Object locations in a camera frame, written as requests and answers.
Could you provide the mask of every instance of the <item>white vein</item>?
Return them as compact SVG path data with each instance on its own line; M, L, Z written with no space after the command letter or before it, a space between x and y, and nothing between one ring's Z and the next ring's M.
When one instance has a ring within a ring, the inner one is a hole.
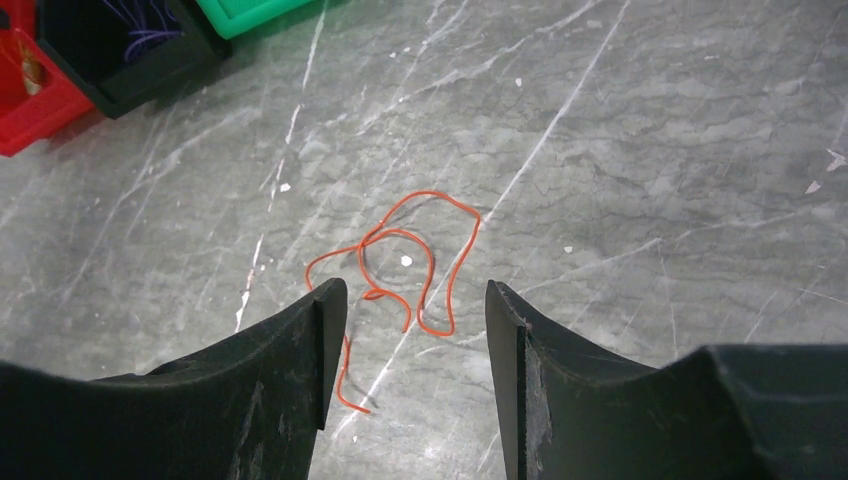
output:
M89 249L88 255L86 255L85 259L82 262L82 265L80 265L80 268L77 270L76 275L68 283L67 287L65 288L65 291L62 293L62 302L61 302L62 304L67 302L71 298L71 296L73 295L74 289L76 289L77 283L79 283L82 276L88 270L88 266L91 263L91 259L94 257L94 252L97 251L97 248L100 246L100 243L103 241L103 238L106 235L106 231L108 230L109 225L112 223L112 220L115 218L115 214L117 213L118 209L121 208L121 206L127 200L127 198L129 198L132 194L134 194L139 189L141 189L141 188L143 188L147 185L151 185L151 184L155 185L165 175L171 173L177 167L177 165L179 165L180 157L182 156L183 152L186 151L186 149L193 147L193 146L197 145L198 143L200 143L201 141L205 140L215 130L232 123L237 118L247 116L250 119L252 119L252 118L256 118L260 113L260 111L256 108L245 108L245 109L242 109L242 110L240 110L240 111L238 111L238 112L236 112L232 115L227 116L226 118L224 118L220 122L216 123L215 125L203 130L199 134L197 134L194 137L190 138L189 140L186 140L185 142L183 142L179 147L174 149L167 157L165 157L165 159L161 163L162 168L159 169L159 171L157 171L155 175L150 175L149 177L147 177L148 173L150 172L151 165L153 163L153 158L156 154L156 149L158 148L159 144L162 142L162 139L165 137L165 135L170 131L168 129L168 125L170 124L171 117L174 114L174 111L176 110L177 105L178 105L178 103L175 103L174 107L171 109L171 112L168 114L168 117L165 120L164 126L162 127L162 130L161 130L159 136L157 137L156 141L154 142L153 146L150 149L150 153L147 155L147 158L144 161L144 165L142 165L139 168L138 175L136 176L136 179L133 182L133 185L126 192L121 194L120 197L118 197L118 200L115 202L115 204L112 206L112 209L109 211L109 214L106 216L106 220L103 221L103 226L100 228L100 232L98 232L97 237L94 239L94 243L92 244L91 248ZM132 228L135 226L136 222L138 221L138 219L141 215L142 210L143 210L143 208L139 209L139 212L136 214L135 218L133 219L133 222L130 224L129 229L127 229L128 232L131 231Z
M580 90L583 88L583 84L585 84L586 79L589 78L589 74L592 72L592 70L595 69L595 65L597 65L598 59L601 58L601 54L604 52L604 50L606 50L607 45L609 45L610 40L615 35L615 32L618 30L618 26L621 24L621 21L624 19L624 12L627 10L627 7L630 5L630 2L631 2L631 0L627 0L626 2L624 2L624 5L621 7L621 10L618 12L618 17L616 18L615 23L613 24L612 28L610 28L609 33L607 33L607 36L604 38L604 41L601 43L600 48L598 48L598 51L595 53L595 56L592 57L592 61L589 62L589 66L586 68L586 71L583 72L583 75L580 77L580 81L577 82L577 86L574 87L574 90L571 92L571 95L569 95L568 99L566 99L565 103L562 104L562 107L560 107L556 116L554 116L554 119L551 120L551 123L548 125L548 128L545 129L545 133L542 134L542 138L540 138L539 141L536 143L536 146L533 147L533 150L530 152L530 155L527 157L527 160L524 161L524 164L521 166L521 168L518 169L518 172L515 174L515 176L512 177L512 180L509 182L509 185L507 185L504 192L501 194L501 196L495 202L495 205L492 207L492 209L489 211L489 213L487 213L486 216L483 218L484 224L487 223L489 221L489 219L492 218L492 216L497 211L498 207L503 202L504 198L506 198L507 195L509 195L509 193L512 191L513 187L515 187L516 182L518 182L518 180L524 175L524 172L526 172L527 169L529 169L530 166L533 164L533 160L536 158L536 155L539 153L539 151L542 149L542 146L548 140L548 137L551 135L551 132L553 132L557 123L559 123L559 120L565 114L567 114L568 111L571 109L571 105L574 103L574 99L577 98L577 95L580 93Z
M477 335L474 335L473 337L466 338L465 340L460 340L460 341L456 342L455 344L450 344L450 345L437 345L437 346L435 346L435 347L425 348L424 350L421 350L420 352L416 353L416 354L415 354L415 358L421 358L421 357L423 357L424 355L427 355L428 353L432 353L432 352L435 352L435 351L437 351L437 350L441 350L441 349L446 348L446 347L448 347L448 346L453 347L453 346L467 346L467 345L471 345L472 343L476 342L477 340L482 340L482 339L484 339L484 338L486 338L486 331L485 331L485 330L483 330L482 332L478 333Z
M294 112L292 112L292 122L289 126L289 133L286 134L286 145L291 143L291 136L294 133L294 125L297 122L297 114L300 113L300 104L298 103L296 107L294 107Z
M462 70L457 70L457 69L451 70L448 74L444 75L440 79L434 81L433 83L430 83L429 85L427 85L425 87L419 88L418 90L415 90L414 92L412 92L408 95L404 95L403 98L409 99L409 98L417 96L421 93L424 93L426 91L432 90L434 88L440 88L440 87L443 87L445 85L450 85L451 83L456 82L457 80L476 78L479 75L489 71L489 69L492 68L492 65L494 65L494 63L496 61L500 60L504 55L517 51L528 40L536 37L539 34L547 34L547 33L565 28L566 26L570 25L575 20L577 20L578 18L583 16L583 14L585 14L586 12L588 12L589 10L591 10L592 8L594 8L595 6L597 6L598 4L600 4L602 2L603 2L603 0L592 0L588 3L586 3L585 5L583 5L583 7L581 7L579 10L577 10L574 13L572 13L571 15L563 18L562 20L560 20L556 23L553 23L551 25L548 25L547 27L537 28L532 33L530 33L529 35L523 37L522 39L520 39L519 41L514 43L512 46L501 47L497 52L495 52L494 55L489 57L489 59L486 60L485 62L480 63L478 65L473 65L473 66L464 68ZM398 87L397 91L392 96L392 101L389 102L389 106L386 107L385 109L383 109L382 111L377 112L376 114L368 117L365 121L363 121L362 125L359 128L359 131L356 132L356 135L364 134L371 127L371 125L373 125L374 122L376 122L381 116L383 116L386 113L389 113L389 112L393 111L395 108L397 108L397 106L398 106L397 95L398 95L398 92L400 92L400 87L403 86L404 82L411 75L412 70L415 69L416 65L418 64L418 58L421 56L422 53L424 53L427 50L427 47L432 44L432 39L428 39L428 40L425 40L426 43L421 47L421 49L416 54L415 59L412 62L412 66L410 67L410 69L407 72L404 79L401 81L401 84Z
M315 58L315 50L318 49L318 39L321 38L321 32L324 31L324 19L327 17L327 5L329 0L324 0L324 6L321 8L321 16L318 17L318 23L315 24L315 33L312 35L312 46L309 48L309 59L306 61L306 73L303 74L303 86L301 90L306 90L306 84L309 82L309 73L312 71L312 60Z
M766 302L763 304L763 306L760 307L760 311L757 312L757 323L754 324L753 328L751 328L751 331L748 332L748 335L745 335L745 340L742 343L748 343L748 341L751 340L751 337L754 335L754 332L756 332L757 329L760 328L760 324L763 322L763 319L765 318L765 316L763 315L763 312L766 310L766 307L768 307L768 305L771 303L771 301L774 299L774 297L777 295L777 292L779 292L779 291L780 291L779 288L775 289L775 291L771 294L771 296L768 298L768 300L766 300Z
M256 261L259 260L259 250L262 248L262 240L264 238L264 233L259 235L259 241L256 242L256 248L253 250L253 262L250 264L250 270L247 272L247 283L241 294L241 308L236 311L236 329L233 333L238 333L241 329L241 318L244 315L244 310L247 308L247 302L250 300L250 288L253 286L253 280L256 274Z
M497 432L492 436L492 440L489 442L489 446L486 447L486 451L483 452L483 455L480 456L480 462L477 464L477 472L483 469L483 465L486 464L486 459L489 458L489 455L492 453L492 448L495 446L495 442L501 436L501 432Z

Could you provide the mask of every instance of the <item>red bin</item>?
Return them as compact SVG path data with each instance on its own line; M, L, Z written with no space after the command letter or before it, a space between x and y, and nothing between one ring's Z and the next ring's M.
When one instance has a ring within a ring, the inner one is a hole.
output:
M15 155L92 108L36 45L35 2L0 0L0 155Z

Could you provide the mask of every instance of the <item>wire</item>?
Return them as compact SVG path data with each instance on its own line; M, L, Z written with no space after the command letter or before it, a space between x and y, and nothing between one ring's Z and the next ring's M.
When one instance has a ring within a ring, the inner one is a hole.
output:
M403 230L401 228L389 228L389 229L383 230L384 228L386 228L386 223L389 221L389 219L392 217L392 215L394 215L398 211L398 209L400 209L400 207L402 207L406 202L412 200L413 198L424 197L424 196L436 197L436 198L439 198L439 199L442 199L442 200L446 200L446 201L450 202L452 205L454 205L455 207L471 214L472 216L474 216L474 219L475 219L474 229L471 231L471 237L468 239L468 243L466 243L465 247L462 249L462 253L460 254L459 258L457 259L456 265L454 265L453 270L451 271L451 274L450 274L450 278L448 280L448 287L447 287L447 291L445 292L445 296L446 296L445 303L446 303L446 306L447 306L448 322L449 322L450 326L448 327L447 330L437 330L437 329L434 329L434 328L427 326L427 324L424 323L424 306L425 306L425 304L426 304L425 302L427 300L427 292L430 290L430 285L432 285L432 283L433 283L433 275L435 273L435 268L436 268L436 261L435 261L435 258L433 257L432 250L430 250L430 247L427 246L427 243L424 242L424 240L422 240L420 237L418 237L417 235L415 235L414 233L412 233L408 230ZM418 305L416 305L416 308L415 308L416 321L417 321L418 325L421 327L421 329L424 330L425 332L429 333L430 335L434 335L434 336L437 336L437 337L449 337L449 336L453 335L454 332L456 331L456 319L454 318L454 315L453 315L453 304L452 304L452 300L451 300L452 293L453 293L453 284L456 281L457 275L459 274L459 268L462 266L462 263L465 261L466 257L468 257L468 254L471 253L471 247L474 246L474 241L477 239L477 233L480 231L480 225L482 223L483 223L483 217L480 215L479 212L477 212L477 210L475 210L473 207L470 207L470 206L468 206L468 205L466 205L462 202L459 202L459 201L453 199L452 197L450 197L446 193L438 192L438 191L435 191L435 190L420 190L420 191L417 191L417 192L410 193L409 195L403 197L399 202L397 202L388 211L388 213L386 213L386 215L383 217L383 219L380 220L380 223L378 223L376 227L372 228L368 233L366 233L365 236L362 237L362 240L360 240L358 244L351 245L349 247L340 248L338 250L334 250L334 251L329 252L329 253L325 253L324 255L321 255L320 257L316 258L315 260L312 260L312 262L310 262L309 265L306 266L306 271L303 273L304 279L306 280L306 286L309 288L310 291L314 288L312 286L312 280L310 280L310 278L309 278L309 273L312 271L312 268L317 263L319 263L322 260L325 260L327 258L334 257L336 255L342 255L342 254L345 254L345 253L356 252L357 258L359 260L359 270L362 273L362 276L365 278L365 281L371 287L367 292L365 292L365 294L362 296L362 298L365 299L365 300L369 300L369 301L378 300L378 299L383 298L383 297L391 297L391 298L395 299L406 310L406 321L404 322L403 329L401 330L403 333L406 333L407 331L409 331L409 327L412 323L412 307L409 305L409 302L407 302L403 297L401 297L397 293L395 293L391 290L387 290L387 289L382 288L379 285L377 285L377 283L374 281L374 279L372 279L371 276L368 274L368 271L367 271L366 266L365 266L365 248L366 247L371 246L371 245L377 243L378 241L380 241L383 238L386 238L388 236L406 237L406 238L414 241L415 243L420 245L421 248L424 249L424 251L427 253L427 261L428 261L427 281L424 283L424 287L421 289L421 295L418 297ZM367 408L360 407L359 405L356 405L356 404L353 404L353 403L347 401L344 398L344 395L342 394L342 382L343 382L345 376L347 376L347 371L348 371L349 365L350 365L350 339L348 338L347 335L345 335L344 336L344 361L342 362L341 372L339 372L339 378L336 381L336 396L338 397L339 401L343 405L345 405L346 407L350 407L350 408L352 408L354 410L358 410L362 413L371 413L371 410L369 410Z
M124 50L124 62L131 63L141 56L147 54L153 48L166 43L174 37L182 35L179 22L168 8L167 4L158 0L162 7L157 7L156 1L148 1L148 7L133 0L132 5L127 5L129 0L102 0L103 4L127 25L127 32L132 39L129 46ZM154 20L148 24L148 15Z

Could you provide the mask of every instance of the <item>white speck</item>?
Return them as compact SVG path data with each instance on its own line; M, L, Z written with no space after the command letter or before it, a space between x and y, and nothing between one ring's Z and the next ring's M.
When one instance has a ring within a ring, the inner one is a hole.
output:
M807 194L807 195L809 195L811 193L816 193L816 192L819 191L820 188L821 188L821 184L819 184L819 182L813 181L813 183L811 183L810 186L807 187L807 191L804 192L804 193Z
M845 162L845 155L836 153L829 148L827 149L827 152L830 153L831 155L833 155L833 161L830 162L830 165L828 165L827 168L825 169L828 172L832 172L839 167L848 165L848 163Z

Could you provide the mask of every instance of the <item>marble floor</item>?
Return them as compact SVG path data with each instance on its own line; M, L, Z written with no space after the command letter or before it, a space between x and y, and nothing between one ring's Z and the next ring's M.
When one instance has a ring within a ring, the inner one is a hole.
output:
M0 357L144 373L275 313L306 262L438 189L484 216L453 337L358 301L352 259L317 272L348 281L345 394L374 412L333 403L311 477L503 479L490 278L655 366L848 341L847 120L845 0L318 0L168 98L0 163ZM444 327L473 219L429 201L397 224L434 249ZM369 258L416 298L417 246Z

